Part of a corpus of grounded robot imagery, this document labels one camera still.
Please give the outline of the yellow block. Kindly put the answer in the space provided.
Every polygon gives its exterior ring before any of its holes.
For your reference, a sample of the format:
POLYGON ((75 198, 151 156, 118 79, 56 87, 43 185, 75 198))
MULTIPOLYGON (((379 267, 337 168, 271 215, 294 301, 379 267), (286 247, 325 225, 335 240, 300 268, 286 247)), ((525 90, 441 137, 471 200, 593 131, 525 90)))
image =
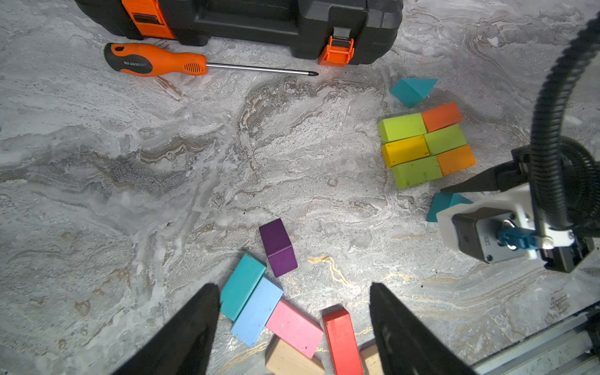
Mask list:
POLYGON ((423 159, 430 155, 428 145, 423 135, 389 142, 382 145, 384 162, 388 168, 423 159))

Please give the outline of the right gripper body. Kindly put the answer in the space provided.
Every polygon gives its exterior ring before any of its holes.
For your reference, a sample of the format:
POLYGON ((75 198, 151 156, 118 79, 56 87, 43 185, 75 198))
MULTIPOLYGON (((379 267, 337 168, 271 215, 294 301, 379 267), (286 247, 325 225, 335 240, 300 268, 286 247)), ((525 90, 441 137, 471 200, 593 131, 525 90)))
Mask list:
POLYGON ((599 162, 579 142, 561 138, 562 185, 574 243, 541 251, 545 269, 571 273, 599 249, 599 162))

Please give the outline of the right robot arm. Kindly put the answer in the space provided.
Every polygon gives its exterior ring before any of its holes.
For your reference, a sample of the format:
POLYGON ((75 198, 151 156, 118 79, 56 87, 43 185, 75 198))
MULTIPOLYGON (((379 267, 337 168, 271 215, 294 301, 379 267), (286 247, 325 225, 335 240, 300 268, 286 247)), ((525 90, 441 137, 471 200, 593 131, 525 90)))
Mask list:
POLYGON ((530 142, 512 160, 449 193, 488 192, 479 202, 437 213, 445 245, 481 262, 541 259, 570 273, 599 249, 599 163, 562 134, 570 96, 599 51, 599 21, 590 20, 552 67, 534 107, 530 142))

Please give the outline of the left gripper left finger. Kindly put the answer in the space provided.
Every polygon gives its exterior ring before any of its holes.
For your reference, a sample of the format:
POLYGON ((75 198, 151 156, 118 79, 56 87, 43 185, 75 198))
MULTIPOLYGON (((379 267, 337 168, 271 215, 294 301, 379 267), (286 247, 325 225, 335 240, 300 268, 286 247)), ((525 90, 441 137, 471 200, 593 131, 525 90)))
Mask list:
POLYGON ((217 320, 220 289, 205 284, 116 374, 205 374, 217 320))

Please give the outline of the teal triangle block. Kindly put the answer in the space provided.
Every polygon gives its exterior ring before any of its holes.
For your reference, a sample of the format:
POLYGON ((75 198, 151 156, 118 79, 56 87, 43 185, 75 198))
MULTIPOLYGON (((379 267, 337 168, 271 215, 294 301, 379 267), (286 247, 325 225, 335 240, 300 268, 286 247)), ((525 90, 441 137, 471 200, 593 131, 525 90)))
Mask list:
POLYGON ((438 80, 435 78, 403 78, 390 93, 407 108, 419 105, 431 93, 438 80))

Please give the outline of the natural wood rectangular block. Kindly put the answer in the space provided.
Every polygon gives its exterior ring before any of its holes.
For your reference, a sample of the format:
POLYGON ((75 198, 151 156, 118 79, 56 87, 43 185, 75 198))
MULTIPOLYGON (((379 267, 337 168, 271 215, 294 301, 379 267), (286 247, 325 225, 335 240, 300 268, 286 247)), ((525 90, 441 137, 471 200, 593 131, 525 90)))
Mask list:
POLYGON ((360 352, 366 375, 384 375, 381 358, 376 344, 363 348, 360 352))

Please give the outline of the small teal block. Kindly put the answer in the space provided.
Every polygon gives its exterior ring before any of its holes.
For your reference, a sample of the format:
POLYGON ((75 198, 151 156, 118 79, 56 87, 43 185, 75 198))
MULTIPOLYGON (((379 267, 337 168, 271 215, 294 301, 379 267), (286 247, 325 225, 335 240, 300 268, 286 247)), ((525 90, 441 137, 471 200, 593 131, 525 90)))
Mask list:
POLYGON ((431 207, 427 214, 426 221, 428 223, 437 223, 437 214, 441 211, 448 209, 450 207, 456 206, 458 204, 472 204, 468 198, 457 194, 457 193, 445 193, 440 192, 434 195, 434 198, 431 203, 431 207))

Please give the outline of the light green narrow block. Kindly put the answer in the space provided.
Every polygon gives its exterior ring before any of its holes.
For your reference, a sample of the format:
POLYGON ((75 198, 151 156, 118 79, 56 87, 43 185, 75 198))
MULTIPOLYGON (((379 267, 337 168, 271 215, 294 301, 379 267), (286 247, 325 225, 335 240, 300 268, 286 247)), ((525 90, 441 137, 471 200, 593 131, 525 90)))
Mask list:
POLYGON ((457 123, 424 135, 425 142, 432 156, 446 153, 467 144, 461 126, 457 123))

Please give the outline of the red block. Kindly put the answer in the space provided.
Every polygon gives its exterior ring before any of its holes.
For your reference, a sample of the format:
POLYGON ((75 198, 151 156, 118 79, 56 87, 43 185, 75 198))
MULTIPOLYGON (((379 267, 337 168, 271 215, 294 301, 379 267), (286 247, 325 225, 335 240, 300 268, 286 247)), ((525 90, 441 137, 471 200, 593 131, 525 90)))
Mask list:
POLYGON ((327 340, 337 375, 363 375, 353 323, 349 312, 340 308, 323 316, 327 340))

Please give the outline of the pink block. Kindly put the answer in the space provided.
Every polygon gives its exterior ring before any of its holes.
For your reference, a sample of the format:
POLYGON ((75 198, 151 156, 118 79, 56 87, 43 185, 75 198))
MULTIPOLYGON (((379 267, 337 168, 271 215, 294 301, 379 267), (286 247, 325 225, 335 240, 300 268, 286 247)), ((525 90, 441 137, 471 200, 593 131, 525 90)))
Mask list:
POLYGON ((266 327, 308 359, 313 358, 323 338, 321 326, 284 299, 276 305, 266 327))

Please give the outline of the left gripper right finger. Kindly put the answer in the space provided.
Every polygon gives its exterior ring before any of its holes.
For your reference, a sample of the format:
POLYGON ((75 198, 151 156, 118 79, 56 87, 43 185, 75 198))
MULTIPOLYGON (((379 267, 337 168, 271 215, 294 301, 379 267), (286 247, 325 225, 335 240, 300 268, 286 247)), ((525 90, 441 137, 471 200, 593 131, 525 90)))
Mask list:
POLYGON ((382 283, 370 286, 370 317, 385 374, 473 374, 382 283))

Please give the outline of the orange rectangular block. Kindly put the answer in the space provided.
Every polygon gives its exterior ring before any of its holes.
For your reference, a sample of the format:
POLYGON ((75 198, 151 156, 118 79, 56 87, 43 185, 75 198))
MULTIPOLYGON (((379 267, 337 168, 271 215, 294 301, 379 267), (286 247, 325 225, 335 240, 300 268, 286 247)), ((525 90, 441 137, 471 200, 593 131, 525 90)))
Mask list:
POLYGON ((443 176, 448 176, 477 165, 477 161, 469 145, 438 154, 436 159, 443 176))

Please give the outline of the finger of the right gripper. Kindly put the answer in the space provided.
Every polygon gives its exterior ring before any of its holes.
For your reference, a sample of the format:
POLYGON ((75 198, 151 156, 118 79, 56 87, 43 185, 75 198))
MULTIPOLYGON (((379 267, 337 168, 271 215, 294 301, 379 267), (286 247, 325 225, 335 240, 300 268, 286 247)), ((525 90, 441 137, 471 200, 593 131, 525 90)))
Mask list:
POLYGON ((529 182, 529 169, 518 162, 505 162, 453 186, 443 193, 506 192, 529 182))

